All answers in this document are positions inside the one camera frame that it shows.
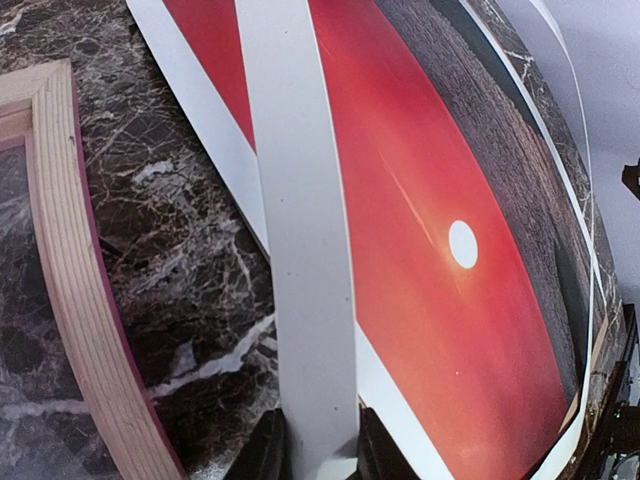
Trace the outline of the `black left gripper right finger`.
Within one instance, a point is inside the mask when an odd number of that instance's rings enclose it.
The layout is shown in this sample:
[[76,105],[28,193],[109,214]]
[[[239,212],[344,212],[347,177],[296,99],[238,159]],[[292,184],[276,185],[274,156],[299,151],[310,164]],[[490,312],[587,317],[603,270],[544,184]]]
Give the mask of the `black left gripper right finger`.
[[360,408],[355,478],[363,480],[419,479],[371,407]]

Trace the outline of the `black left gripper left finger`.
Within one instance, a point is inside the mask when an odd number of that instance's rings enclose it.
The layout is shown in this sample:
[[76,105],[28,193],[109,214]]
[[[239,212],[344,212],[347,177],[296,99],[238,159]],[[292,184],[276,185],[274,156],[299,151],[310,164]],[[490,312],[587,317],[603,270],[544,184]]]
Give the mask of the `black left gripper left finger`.
[[286,477],[286,428],[280,408],[263,413],[224,480],[279,480]]

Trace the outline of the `light wooden picture frame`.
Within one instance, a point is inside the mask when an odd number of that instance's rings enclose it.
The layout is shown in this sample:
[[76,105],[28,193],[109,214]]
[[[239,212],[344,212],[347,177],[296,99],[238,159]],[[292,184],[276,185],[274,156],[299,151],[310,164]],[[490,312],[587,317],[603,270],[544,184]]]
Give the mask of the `light wooden picture frame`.
[[26,148],[52,311],[97,430],[125,479],[183,479],[130,350],[100,251],[70,60],[1,77],[1,144]]

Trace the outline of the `white photo mat board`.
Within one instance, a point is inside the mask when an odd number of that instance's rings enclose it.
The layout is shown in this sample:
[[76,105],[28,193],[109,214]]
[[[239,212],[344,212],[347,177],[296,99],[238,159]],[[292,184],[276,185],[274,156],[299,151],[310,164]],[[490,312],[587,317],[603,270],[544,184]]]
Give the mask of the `white photo mat board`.
[[355,451],[356,401],[399,414],[399,444],[417,470],[445,465],[400,395],[367,382],[391,378],[356,318],[339,154],[311,9],[305,1],[235,5],[266,215],[280,389],[293,475],[332,478]]

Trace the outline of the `red sunset photo print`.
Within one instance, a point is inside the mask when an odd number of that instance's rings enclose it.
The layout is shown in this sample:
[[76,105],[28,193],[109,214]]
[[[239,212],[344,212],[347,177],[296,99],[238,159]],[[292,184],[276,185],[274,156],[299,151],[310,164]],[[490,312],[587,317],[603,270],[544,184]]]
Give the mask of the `red sunset photo print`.
[[[266,251],[235,5],[132,1],[180,106]],[[421,479],[557,479],[583,385],[590,256],[531,96],[467,1],[305,1],[329,96],[357,323],[445,465]]]

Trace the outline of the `clear acrylic sheet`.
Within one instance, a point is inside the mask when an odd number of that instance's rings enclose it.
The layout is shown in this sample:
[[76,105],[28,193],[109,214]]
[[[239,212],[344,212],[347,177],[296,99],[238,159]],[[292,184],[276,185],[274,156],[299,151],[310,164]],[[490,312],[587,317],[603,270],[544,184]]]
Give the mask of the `clear acrylic sheet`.
[[74,378],[51,309],[24,145],[1,152],[1,476],[119,476]]

